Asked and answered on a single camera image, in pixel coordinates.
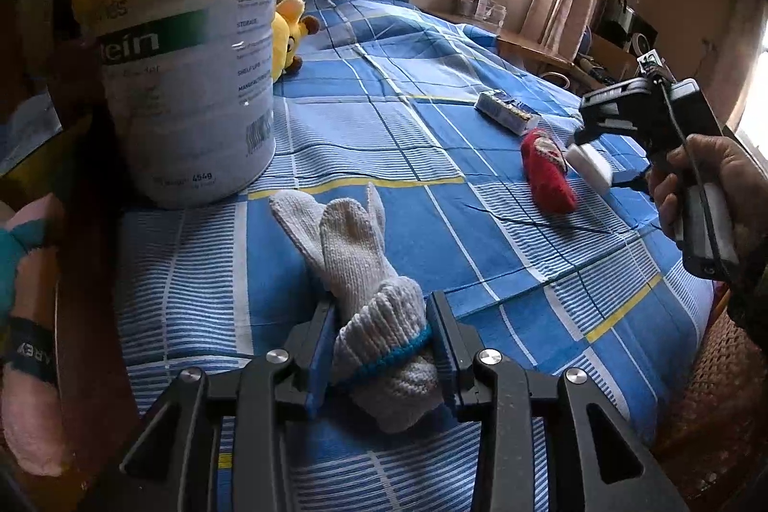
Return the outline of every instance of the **white sponge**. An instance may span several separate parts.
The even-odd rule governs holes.
[[[565,160],[596,193],[605,195],[611,189],[613,168],[593,146],[571,144]]]

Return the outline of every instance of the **stuffed animal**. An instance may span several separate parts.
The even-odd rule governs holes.
[[[272,21],[272,80],[285,74],[295,74],[301,68],[301,57],[296,54],[304,36],[320,31],[320,21],[315,16],[304,16],[303,0],[282,0],[275,8]]]

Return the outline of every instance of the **plush toy ear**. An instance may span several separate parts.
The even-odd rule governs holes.
[[[301,22],[306,27],[307,35],[313,36],[320,31],[320,20],[317,20],[315,16],[304,16]]]
[[[275,11],[289,24],[298,23],[304,13],[304,0],[282,0],[277,4]]]

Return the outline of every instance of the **human hand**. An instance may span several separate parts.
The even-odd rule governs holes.
[[[735,141],[727,137],[688,136],[688,151],[700,171],[716,176],[725,193],[733,223],[736,253],[741,259],[754,250],[768,234],[768,179]],[[667,155],[677,171],[690,168],[682,146]],[[673,225],[680,213],[678,178],[653,167],[648,190],[659,211],[659,221],[667,237],[674,239]]]

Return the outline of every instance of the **red knitted object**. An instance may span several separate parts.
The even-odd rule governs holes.
[[[531,195],[539,210],[543,213],[573,213],[576,195],[565,179],[565,159],[547,132],[541,129],[529,132],[520,152]]]

